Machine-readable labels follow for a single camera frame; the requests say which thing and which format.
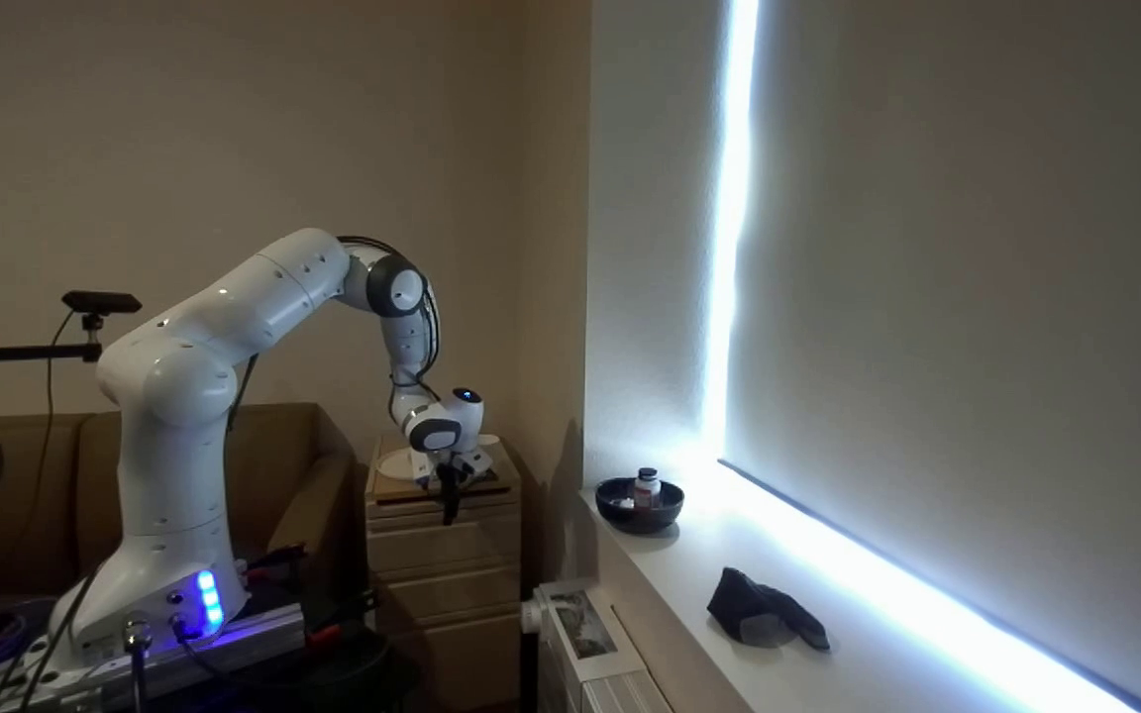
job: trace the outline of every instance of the cabinet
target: cabinet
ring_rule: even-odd
[[[521,710],[522,479],[500,438],[492,475],[451,522],[422,483],[386,475],[404,443],[379,438],[366,483],[377,628],[416,660],[414,710]]]

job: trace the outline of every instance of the white robotic arm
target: white robotic arm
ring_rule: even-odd
[[[209,637],[245,606],[225,528],[225,421],[245,363],[329,299],[386,319],[389,412],[433,456],[445,496],[492,467],[485,401],[469,389],[435,401],[426,385],[439,353],[426,274],[371,236],[284,232],[101,355],[101,385],[124,412],[124,541],[50,615],[60,676],[120,658],[128,622],[165,643]]]

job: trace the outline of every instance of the roller blind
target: roller blind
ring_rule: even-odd
[[[1141,2],[761,2],[724,460],[1141,695]]]

